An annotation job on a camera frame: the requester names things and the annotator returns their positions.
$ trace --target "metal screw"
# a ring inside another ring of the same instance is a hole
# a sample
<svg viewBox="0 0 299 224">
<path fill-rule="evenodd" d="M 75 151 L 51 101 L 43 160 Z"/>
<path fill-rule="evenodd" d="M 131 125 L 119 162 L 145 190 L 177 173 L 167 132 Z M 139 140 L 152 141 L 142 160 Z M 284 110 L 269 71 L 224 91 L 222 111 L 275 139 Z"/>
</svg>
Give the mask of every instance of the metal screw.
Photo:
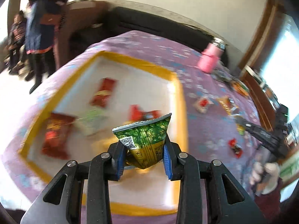
<svg viewBox="0 0 299 224">
<path fill-rule="evenodd" d="M 76 165 L 76 161 L 74 161 L 74 160 L 68 161 L 68 166 L 69 167 L 73 167 L 75 165 Z"/>
<path fill-rule="evenodd" d="M 185 152 L 181 152 L 178 156 L 179 156 L 180 158 L 186 158 L 186 157 L 188 157 L 188 154 L 185 153 Z"/>
<path fill-rule="evenodd" d="M 222 162 L 220 160 L 216 159 L 216 160 L 213 161 L 213 164 L 215 166 L 220 166 L 222 164 Z"/>
<path fill-rule="evenodd" d="M 108 157 L 110 157 L 110 154 L 108 152 L 103 152 L 101 154 L 101 158 L 108 158 Z"/>
</svg>

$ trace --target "qr code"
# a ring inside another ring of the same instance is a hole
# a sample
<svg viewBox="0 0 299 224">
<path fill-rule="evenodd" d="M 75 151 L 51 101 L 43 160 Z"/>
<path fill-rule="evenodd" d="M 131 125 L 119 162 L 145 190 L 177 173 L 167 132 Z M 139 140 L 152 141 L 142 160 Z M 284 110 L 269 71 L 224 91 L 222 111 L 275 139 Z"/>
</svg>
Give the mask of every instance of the qr code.
<svg viewBox="0 0 299 224">
<path fill-rule="evenodd" d="M 122 144 L 124 144 L 128 149 L 137 149 L 132 136 L 124 137 L 122 139 L 119 139 Z"/>
</svg>

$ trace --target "blue gripper pad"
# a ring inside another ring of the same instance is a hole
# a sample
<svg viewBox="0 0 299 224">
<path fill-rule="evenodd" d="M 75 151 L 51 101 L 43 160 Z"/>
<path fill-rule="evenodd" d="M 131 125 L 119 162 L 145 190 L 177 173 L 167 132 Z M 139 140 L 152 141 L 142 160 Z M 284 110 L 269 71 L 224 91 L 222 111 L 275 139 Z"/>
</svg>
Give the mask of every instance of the blue gripper pad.
<svg viewBox="0 0 299 224">
<path fill-rule="evenodd" d="M 118 158 L 118 162 L 117 162 L 117 172 L 116 175 L 118 177 L 118 179 L 120 179 L 120 177 L 123 175 L 124 173 L 124 168 L 125 168 L 125 151 L 122 151 L 122 153 L 120 154 L 119 158 Z"/>
<path fill-rule="evenodd" d="M 168 179 L 172 179 L 173 173 L 171 168 L 171 159 L 166 145 L 164 145 L 164 150 L 163 150 L 163 163 L 164 163 L 165 174 L 168 176 Z"/>
</svg>

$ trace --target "red snack package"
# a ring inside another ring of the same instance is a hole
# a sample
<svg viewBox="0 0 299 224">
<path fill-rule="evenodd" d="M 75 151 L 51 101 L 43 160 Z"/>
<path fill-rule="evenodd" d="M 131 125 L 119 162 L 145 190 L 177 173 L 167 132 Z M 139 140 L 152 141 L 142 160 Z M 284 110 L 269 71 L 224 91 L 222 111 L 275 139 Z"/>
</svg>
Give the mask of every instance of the red snack package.
<svg viewBox="0 0 299 224">
<path fill-rule="evenodd" d="M 234 151 L 235 155 L 237 158 L 240 158 L 242 153 L 243 153 L 243 150 L 241 148 L 241 146 L 239 144 L 237 144 L 237 141 L 236 139 L 232 139 L 228 142 L 228 145 L 231 147 L 231 149 Z"/>
<path fill-rule="evenodd" d="M 130 106 L 130 121 L 137 122 L 142 120 L 142 111 L 138 105 Z"/>
<path fill-rule="evenodd" d="M 107 101 L 115 88 L 115 84 L 116 80 L 104 78 L 101 86 L 99 87 L 99 90 L 94 94 L 94 97 L 90 101 L 90 104 L 105 108 L 107 105 Z"/>
<path fill-rule="evenodd" d="M 160 110 L 153 110 L 153 111 L 149 111 L 149 112 L 143 112 L 143 120 L 150 120 L 150 119 L 156 119 L 159 118 L 161 115 L 161 111 Z"/>
<path fill-rule="evenodd" d="M 65 144 L 75 117 L 51 113 L 41 152 L 47 156 L 67 160 Z"/>
</svg>

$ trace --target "triangular cutout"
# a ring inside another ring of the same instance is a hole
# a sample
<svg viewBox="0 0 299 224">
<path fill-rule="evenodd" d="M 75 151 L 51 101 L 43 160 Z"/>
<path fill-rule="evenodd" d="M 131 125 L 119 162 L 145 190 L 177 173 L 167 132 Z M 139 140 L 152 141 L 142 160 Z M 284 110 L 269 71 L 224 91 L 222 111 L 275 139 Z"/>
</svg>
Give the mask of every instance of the triangular cutout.
<svg viewBox="0 0 299 224">
<path fill-rule="evenodd" d="M 226 193 L 227 201 L 230 205 L 242 202 L 245 200 L 244 196 L 240 193 L 234 183 L 228 178 L 226 174 L 222 174 L 222 181 Z"/>
<path fill-rule="evenodd" d="M 67 178 L 66 174 L 60 177 L 57 183 L 44 196 L 44 202 L 52 203 L 54 205 L 59 205 L 66 178 Z"/>
</svg>

